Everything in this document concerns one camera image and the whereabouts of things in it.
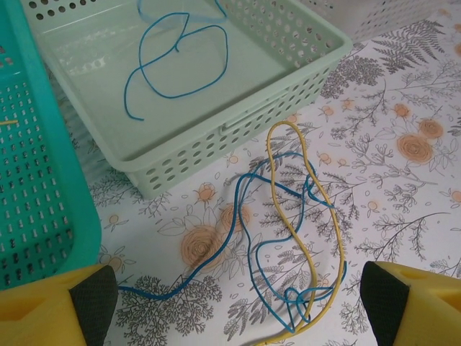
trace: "plastic basket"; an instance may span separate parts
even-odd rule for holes
[[[0,290],[95,263],[99,218],[19,1],[0,0]]]
[[[154,198],[278,120],[313,102],[352,42],[295,0],[221,0],[229,20],[229,67],[212,87],[182,99],[154,94],[133,78],[125,114],[125,82],[138,66],[138,43],[148,27],[136,0],[22,0],[47,64],[107,161],[125,172],[145,198]],[[182,0],[145,1],[161,17]],[[213,0],[194,11],[220,17]],[[197,29],[200,23],[194,23]],[[145,59],[171,47],[180,31],[156,30]],[[181,53],[146,69],[169,94],[212,81],[223,69],[220,30],[181,43]]]
[[[300,0],[353,41],[361,42],[426,19],[445,0]]]

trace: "floral tablecloth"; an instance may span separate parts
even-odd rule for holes
[[[50,77],[101,218],[99,262],[114,268],[119,284],[168,292],[222,244],[235,178],[267,157],[266,133],[155,200],[143,200],[124,174],[108,166]],[[461,278],[461,4],[356,44],[322,97],[288,120],[303,132],[336,206],[349,271],[326,317],[281,345],[376,345],[359,298],[367,260]],[[278,152],[300,148],[289,128],[277,132],[272,146]],[[302,186],[301,161],[280,159],[277,166],[280,182]],[[283,194],[279,200],[296,220],[300,202]],[[254,244],[287,235],[267,185],[253,183],[244,203]],[[319,283],[332,284],[339,258],[329,212],[311,200],[304,218],[300,234],[314,255]],[[169,301],[120,294],[105,346],[248,345],[281,331],[252,289],[241,226],[226,251]],[[277,289],[309,284],[308,264],[294,242],[262,252]],[[261,278],[256,281],[274,307],[282,306]]]

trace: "basket handle slot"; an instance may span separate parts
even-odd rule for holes
[[[277,104],[278,101],[287,96],[287,94],[288,89],[284,89],[281,92],[271,96],[270,98],[265,99],[263,102],[255,105],[254,107],[247,109],[245,112],[241,113],[237,117],[237,120],[234,120],[232,123],[225,123],[223,126],[221,126],[220,134],[225,135],[234,130],[234,128],[239,128],[244,123],[252,121],[254,118],[263,115],[269,109],[275,107],[275,104]]]

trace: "yellow plastic block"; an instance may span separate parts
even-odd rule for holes
[[[410,287],[394,346],[461,345],[461,280],[388,262],[376,264]]]
[[[0,345],[86,346],[68,290],[102,267],[86,267],[1,291]]]

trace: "black rubber pad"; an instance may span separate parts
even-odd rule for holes
[[[378,346],[393,346],[410,288],[374,262],[362,273],[360,296]]]
[[[114,270],[105,266],[69,290],[81,331],[88,346],[102,346],[115,305],[117,281]]]

